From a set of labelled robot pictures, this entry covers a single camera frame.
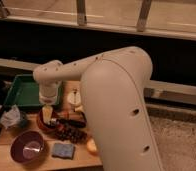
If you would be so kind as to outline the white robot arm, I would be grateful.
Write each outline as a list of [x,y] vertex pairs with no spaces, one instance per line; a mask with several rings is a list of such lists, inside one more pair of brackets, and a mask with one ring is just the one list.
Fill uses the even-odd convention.
[[43,104],[56,101],[65,80],[80,82],[81,103],[104,171],[164,171],[144,101],[152,61],[135,46],[99,53],[68,64],[36,67]]

